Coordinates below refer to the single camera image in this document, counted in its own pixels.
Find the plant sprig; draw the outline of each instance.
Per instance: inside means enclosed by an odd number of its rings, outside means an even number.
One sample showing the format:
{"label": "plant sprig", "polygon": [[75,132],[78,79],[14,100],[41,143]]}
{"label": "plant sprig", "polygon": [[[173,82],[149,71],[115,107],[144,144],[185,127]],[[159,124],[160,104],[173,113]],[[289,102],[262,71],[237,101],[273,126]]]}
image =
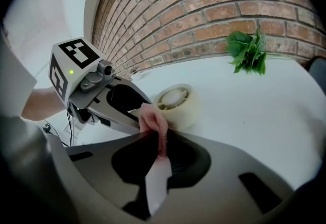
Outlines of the plant sprig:
{"label": "plant sprig", "polygon": [[234,57],[230,64],[235,65],[234,73],[241,69],[246,72],[254,71],[265,74],[266,52],[264,36],[260,34],[259,28],[254,36],[250,36],[240,31],[234,31],[227,38],[227,51]]}

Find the tape roll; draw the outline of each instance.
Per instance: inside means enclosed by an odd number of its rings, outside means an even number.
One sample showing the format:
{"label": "tape roll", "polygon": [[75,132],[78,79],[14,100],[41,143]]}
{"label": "tape roll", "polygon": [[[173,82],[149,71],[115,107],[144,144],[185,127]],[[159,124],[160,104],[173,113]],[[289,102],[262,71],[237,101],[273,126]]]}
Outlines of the tape roll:
{"label": "tape roll", "polygon": [[169,128],[180,131],[197,122],[200,100],[197,92],[188,84],[171,86],[160,92],[153,106],[168,121]]}

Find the black cable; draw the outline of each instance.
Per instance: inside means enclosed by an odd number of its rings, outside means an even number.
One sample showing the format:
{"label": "black cable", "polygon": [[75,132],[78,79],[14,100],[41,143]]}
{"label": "black cable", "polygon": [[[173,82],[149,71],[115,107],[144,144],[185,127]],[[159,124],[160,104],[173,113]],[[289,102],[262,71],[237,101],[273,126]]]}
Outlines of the black cable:
{"label": "black cable", "polygon": [[47,120],[44,120],[44,121],[47,122],[47,123],[51,126],[51,128],[56,132],[57,136],[60,137],[60,136],[58,135],[57,130],[53,127],[53,125],[51,125]]}
{"label": "black cable", "polygon": [[67,110],[67,118],[68,118],[68,122],[69,122],[69,127],[70,127],[70,146],[71,146],[71,143],[72,143],[72,130],[71,130],[71,120],[70,120],[70,113],[68,112]]}

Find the white table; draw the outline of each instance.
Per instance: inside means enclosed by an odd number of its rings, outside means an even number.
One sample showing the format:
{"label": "white table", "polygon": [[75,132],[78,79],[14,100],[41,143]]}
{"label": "white table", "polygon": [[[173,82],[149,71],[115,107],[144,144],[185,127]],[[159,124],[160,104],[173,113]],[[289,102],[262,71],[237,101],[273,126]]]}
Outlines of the white table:
{"label": "white table", "polygon": [[[298,188],[321,165],[325,95],[295,61],[266,60],[266,74],[260,76],[233,74],[231,60],[217,57],[158,67],[145,71],[135,84],[151,100],[171,85],[190,84],[202,111],[200,120],[184,132],[241,148]],[[78,144],[125,136],[100,124],[87,125]]]}

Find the brick wall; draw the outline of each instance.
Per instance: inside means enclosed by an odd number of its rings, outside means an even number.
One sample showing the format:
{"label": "brick wall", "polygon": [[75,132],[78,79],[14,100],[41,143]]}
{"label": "brick wall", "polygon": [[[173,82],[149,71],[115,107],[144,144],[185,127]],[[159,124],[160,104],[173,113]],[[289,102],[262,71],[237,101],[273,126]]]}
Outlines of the brick wall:
{"label": "brick wall", "polygon": [[100,0],[93,44],[118,75],[131,67],[224,55],[225,37],[260,25],[267,51],[304,62],[326,57],[322,23],[309,0]]}

